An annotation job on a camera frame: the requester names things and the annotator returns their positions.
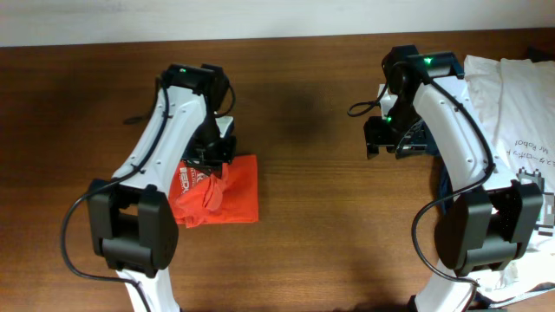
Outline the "orange printed t-shirt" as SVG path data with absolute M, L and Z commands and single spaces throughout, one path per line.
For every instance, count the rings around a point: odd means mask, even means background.
M 259 220 L 258 160 L 238 156 L 220 173 L 206 175 L 181 161 L 173 175 L 169 204 L 177 224 L 245 224 Z

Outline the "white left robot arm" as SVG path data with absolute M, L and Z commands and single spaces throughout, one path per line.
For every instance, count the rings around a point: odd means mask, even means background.
M 179 239 L 170 186 L 181 161 L 203 173 L 232 163 L 234 121 L 219 109 L 233 93 L 219 66 L 170 65 L 134 150 L 110 180 L 90 184 L 94 252 L 126 284 L 136 311 L 180 310 L 169 274 Z

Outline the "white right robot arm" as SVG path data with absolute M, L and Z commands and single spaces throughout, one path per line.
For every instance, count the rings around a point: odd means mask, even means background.
M 363 131 L 369 158 L 381 149 L 402 159 L 436 148 L 452 190 L 434 228 L 438 263 L 411 311 L 468 311 L 486 279 L 522 258 L 544 203 L 538 184 L 519 179 L 484 134 L 462 66 L 451 52 L 423 55 L 413 45 L 382 59 L 381 114 Z

